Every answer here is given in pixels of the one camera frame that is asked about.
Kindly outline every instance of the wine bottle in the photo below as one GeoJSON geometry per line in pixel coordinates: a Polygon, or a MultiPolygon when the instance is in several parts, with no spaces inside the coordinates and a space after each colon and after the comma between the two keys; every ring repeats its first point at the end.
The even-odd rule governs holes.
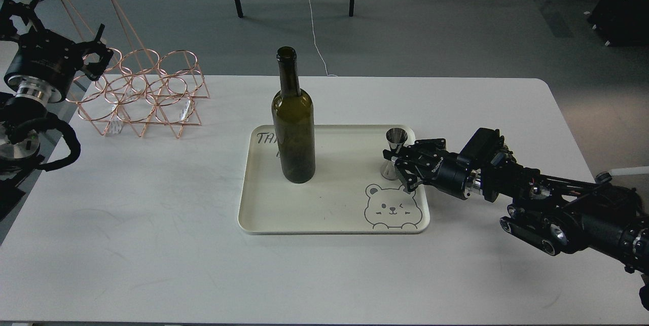
{"type": "Polygon", "coordinates": [[[293,183],[305,183],[315,174],[313,102],[300,89],[297,78],[297,53],[292,47],[277,50],[280,91],[271,109],[275,136],[284,176],[293,183]]]}

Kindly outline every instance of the tray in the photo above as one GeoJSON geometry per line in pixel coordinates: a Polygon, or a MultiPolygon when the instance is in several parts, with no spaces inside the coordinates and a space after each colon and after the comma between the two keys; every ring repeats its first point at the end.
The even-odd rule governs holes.
{"type": "Polygon", "coordinates": [[[284,178],[274,127],[250,135],[239,226],[251,234],[420,233],[430,222],[423,188],[406,193],[380,174],[385,132],[400,125],[315,126],[315,175],[284,178]]]}

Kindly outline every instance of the jigger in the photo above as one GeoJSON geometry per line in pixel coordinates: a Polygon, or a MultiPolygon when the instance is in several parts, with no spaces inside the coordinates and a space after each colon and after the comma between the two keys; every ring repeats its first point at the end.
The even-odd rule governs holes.
{"type": "MultiPolygon", "coordinates": [[[[387,130],[385,133],[385,139],[390,146],[390,151],[398,153],[399,150],[403,147],[404,143],[408,139],[408,134],[404,129],[399,127],[394,127],[393,129],[387,130]]],[[[394,168],[394,162],[391,160],[385,160],[381,166],[381,176],[387,180],[396,180],[396,169],[394,168]]]]}

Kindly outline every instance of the robotic arm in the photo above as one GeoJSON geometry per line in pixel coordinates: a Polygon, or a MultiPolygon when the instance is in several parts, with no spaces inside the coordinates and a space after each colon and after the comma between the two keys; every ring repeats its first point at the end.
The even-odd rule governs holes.
{"type": "Polygon", "coordinates": [[[67,96],[77,71],[96,81],[109,64],[113,51],[100,41],[104,25],[94,40],[75,42],[44,28],[34,12],[39,0],[29,4],[4,0],[0,8],[0,40],[18,44],[18,53],[9,65],[5,83],[15,95],[0,93],[0,220],[16,206],[24,193],[17,187],[35,169],[56,170],[72,164],[81,154],[77,136],[55,114],[47,111],[49,102],[67,96]],[[12,17],[19,17],[28,28],[18,33],[12,17]],[[97,62],[85,62],[96,54],[97,62]],[[60,160],[43,163],[39,155],[39,133],[58,130],[70,149],[60,160]]]}
{"type": "MultiPolygon", "coordinates": [[[[499,130],[485,128],[459,153],[446,151],[445,139],[438,138],[384,150],[383,157],[394,163],[408,192],[430,185],[463,200],[471,193],[490,202],[498,194],[511,197],[500,225],[549,255],[591,247],[621,261],[629,273],[649,272],[649,215],[635,189],[615,187],[608,173],[596,184],[541,174],[517,164],[499,130]]],[[[649,310],[649,286],[640,289],[640,298],[649,310]]]]}

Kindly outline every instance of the table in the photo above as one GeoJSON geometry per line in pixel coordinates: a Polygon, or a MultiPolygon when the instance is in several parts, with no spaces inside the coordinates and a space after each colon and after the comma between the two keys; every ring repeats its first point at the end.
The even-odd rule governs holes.
{"type": "MultiPolygon", "coordinates": [[[[0,247],[0,319],[165,323],[644,323],[638,274],[594,250],[550,257],[495,203],[427,188],[415,235],[266,236],[237,224],[248,141],[277,77],[207,77],[202,127],[101,137],[42,173],[0,247]]],[[[499,128],[521,164],[592,180],[537,79],[302,77],[316,124],[404,124],[459,151],[499,128]]],[[[56,148],[53,157],[67,155],[56,148]]]]}

